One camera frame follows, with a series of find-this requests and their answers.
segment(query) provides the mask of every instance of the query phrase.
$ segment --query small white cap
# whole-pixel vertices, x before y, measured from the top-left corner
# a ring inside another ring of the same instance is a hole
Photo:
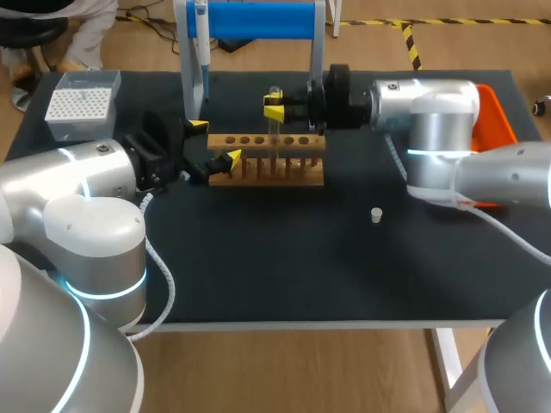
[[[382,217],[382,209],[380,208],[373,208],[371,210],[371,222],[374,224],[377,224],[379,221],[381,221]]]

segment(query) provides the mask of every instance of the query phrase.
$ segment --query blue roller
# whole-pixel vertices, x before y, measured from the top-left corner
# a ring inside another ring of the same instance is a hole
[[[197,37],[194,3],[187,2],[188,36]],[[208,4],[210,37],[214,39],[312,40],[313,3]]]

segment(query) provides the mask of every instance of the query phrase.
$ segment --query test tube rack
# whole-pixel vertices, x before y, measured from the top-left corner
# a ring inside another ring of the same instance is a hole
[[[207,148],[217,157],[241,150],[230,174],[210,176],[210,186],[311,187],[323,186],[325,136],[211,134]]]

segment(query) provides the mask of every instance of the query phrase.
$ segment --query table surface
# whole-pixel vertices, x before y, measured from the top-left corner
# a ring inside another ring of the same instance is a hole
[[[539,140],[508,71],[353,72],[352,87],[376,78],[466,78],[490,84],[519,140]],[[270,86],[303,87],[304,73],[213,73],[203,119],[212,133],[266,133]],[[40,83],[8,158],[56,146],[43,120],[59,80]],[[178,73],[123,72],[115,137],[139,127],[148,109],[183,111]],[[286,133],[304,132],[287,129]],[[322,188],[209,188],[170,185],[150,204],[147,234],[176,281],[169,324],[238,322],[499,320],[551,287],[548,268],[488,224],[414,200],[384,138],[367,128],[326,134]],[[403,137],[396,145],[405,148]],[[206,160],[206,137],[187,155]],[[372,207],[383,210],[373,225]],[[545,210],[511,207],[498,216],[551,250]],[[43,257],[14,249],[42,267]],[[166,286],[149,260],[143,323],[164,307]]]

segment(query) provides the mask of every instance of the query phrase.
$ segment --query white cable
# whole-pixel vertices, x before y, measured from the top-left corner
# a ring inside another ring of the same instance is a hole
[[[471,207],[464,206],[460,209],[464,211],[469,211],[470,213],[476,215],[477,217],[484,219],[488,224],[492,224],[498,230],[503,232],[507,237],[513,240],[519,247],[521,247],[523,250],[528,252],[535,259],[543,262],[546,265],[551,265],[551,256],[548,256],[547,254],[544,254],[543,252],[539,251],[535,246],[533,246],[532,244],[528,243],[528,241],[518,236],[515,232],[513,232],[513,230],[511,230],[509,227],[499,222],[494,217],[488,215],[487,213],[485,213],[484,211],[481,211],[478,208],[475,208],[474,206],[471,206]]]
[[[404,181],[407,179],[407,172],[406,168],[404,168],[404,164],[402,163],[402,160],[398,156],[398,152],[396,151],[396,147],[394,146],[393,140],[390,138],[390,133],[387,133],[385,135],[385,140],[387,141],[388,149],[390,150],[390,154],[394,158],[394,162],[396,163],[396,166],[399,169],[400,174],[402,174],[402,177],[404,178]]]
[[[145,215],[145,210],[147,209],[147,206],[149,205],[149,202],[152,199],[153,199],[153,195],[147,194],[144,197],[144,199],[141,201],[141,204],[139,204],[139,209],[144,215]],[[176,287],[174,285],[174,279],[172,278],[172,274],[170,273],[169,268],[163,262],[161,257],[158,256],[157,251],[155,251],[155,249],[152,247],[147,236],[145,236],[145,250],[149,253],[153,261],[158,265],[159,269],[164,275],[164,278],[166,278],[166,283],[169,288],[169,298],[166,301],[166,306],[164,307],[163,312],[161,313],[160,316],[158,316],[157,320],[155,320],[153,324],[151,324],[149,327],[147,327],[145,330],[141,331],[140,333],[137,333],[128,337],[128,340],[130,340],[131,342],[136,342],[139,339],[144,338],[145,336],[148,336],[159,325],[163,323],[163,321],[169,315],[170,310],[172,309],[172,306],[174,305],[174,298],[176,296]]]
[[[404,177],[404,180],[406,180],[407,179],[406,169],[404,168],[404,164],[402,163],[401,159],[398,156],[398,152],[396,151],[396,148],[394,147],[394,143],[390,138],[389,134],[385,136],[385,140],[387,141],[388,149],[390,150],[390,153],[394,158],[394,162],[396,163],[396,166],[398,167],[399,172]],[[548,256],[547,254],[539,251],[535,246],[528,243],[528,241],[526,241],[525,239],[517,235],[512,229],[502,224],[500,221],[498,221],[491,215],[488,215],[487,213],[485,213],[484,211],[480,210],[475,206],[459,206],[457,209],[459,209],[460,211],[469,211],[471,214],[476,215],[481,219],[484,219],[488,224],[491,224],[495,228],[500,230],[507,237],[509,237],[514,243],[516,243],[519,247],[521,247],[523,250],[528,252],[535,259],[543,262],[546,265],[551,266],[551,256]]]

